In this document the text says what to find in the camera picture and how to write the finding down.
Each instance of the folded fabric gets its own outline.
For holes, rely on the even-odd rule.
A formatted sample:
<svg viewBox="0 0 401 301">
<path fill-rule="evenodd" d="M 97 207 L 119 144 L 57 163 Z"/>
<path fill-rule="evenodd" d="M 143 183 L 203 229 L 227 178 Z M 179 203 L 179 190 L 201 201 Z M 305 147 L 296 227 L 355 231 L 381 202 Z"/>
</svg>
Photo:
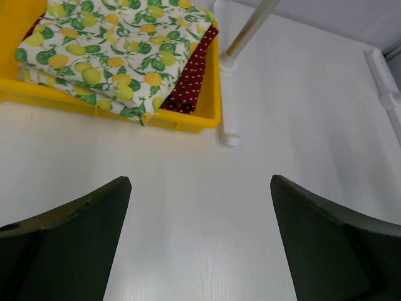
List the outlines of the folded fabric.
<svg viewBox="0 0 401 301">
<path fill-rule="evenodd" d="M 16 58 L 27 82 L 146 124 L 211 23 L 188 0 L 49 0 Z"/>
<path fill-rule="evenodd" d="M 207 68 L 206 51 L 218 32 L 213 25 L 207 30 L 189 58 L 173 92 L 160 108 L 185 114 L 192 113 L 195 110 Z"/>
</svg>

